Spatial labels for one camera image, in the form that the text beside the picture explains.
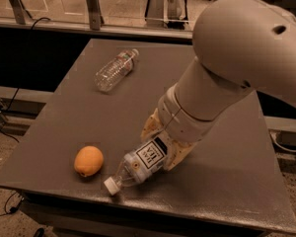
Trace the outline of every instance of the white cable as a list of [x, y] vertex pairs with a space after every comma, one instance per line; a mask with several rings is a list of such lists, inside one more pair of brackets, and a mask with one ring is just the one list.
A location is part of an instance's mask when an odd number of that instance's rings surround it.
[[283, 149], [284, 151], [290, 152], [290, 153], [296, 153], [296, 150], [292, 150], [292, 149], [288, 149], [286, 147], [281, 146], [278, 142], [277, 142], [277, 136], [279, 134], [279, 132], [277, 131], [271, 131], [270, 133], [270, 137], [272, 139], [272, 142], [278, 146], [280, 149]]

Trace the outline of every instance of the plastic bottle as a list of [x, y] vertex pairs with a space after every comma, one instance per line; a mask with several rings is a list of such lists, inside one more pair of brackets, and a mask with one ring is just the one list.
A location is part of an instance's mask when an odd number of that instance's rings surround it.
[[124, 155], [116, 174], [104, 181], [113, 196], [123, 187], [142, 184], [160, 170], [172, 154], [172, 140], [167, 132], [160, 132], [137, 149]]
[[115, 59], [98, 71], [95, 77], [98, 89], [102, 92], [110, 91], [134, 68], [138, 55], [137, 49], [123, 50]]

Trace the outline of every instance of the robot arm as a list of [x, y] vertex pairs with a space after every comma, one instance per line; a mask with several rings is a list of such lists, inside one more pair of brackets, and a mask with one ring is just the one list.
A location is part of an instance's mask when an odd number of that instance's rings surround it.
[[[196, 21], [193, 48], [194, 61], [150, 117], [184, 152], [168, 170], [252, 90], [296, 107], [296, 19], [289, 12], [260, 0], [218, 0]], [[142, 139], [147, 134], [146, 123]]]

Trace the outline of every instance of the metal post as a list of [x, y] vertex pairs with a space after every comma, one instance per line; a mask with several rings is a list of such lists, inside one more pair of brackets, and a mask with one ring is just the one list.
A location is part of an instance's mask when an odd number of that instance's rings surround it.
[[99, 0], [87, 0], [90, 29], [99, 30], [101, 27], [101, 11]]
[[21, 0], [9, 0], [9, 2], [12, 6], [16, 22], [18, 24], [25, 25], [26, 19], [25, 19]]

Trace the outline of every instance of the bottle label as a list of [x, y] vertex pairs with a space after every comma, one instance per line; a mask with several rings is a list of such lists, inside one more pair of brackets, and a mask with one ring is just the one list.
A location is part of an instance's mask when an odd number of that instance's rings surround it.
[[136, 151], [141, 161], [147, 169], [152, 168], [155, 164], [165, 158], [166, 153], [161, 150], [154, 141], [150, 141]]

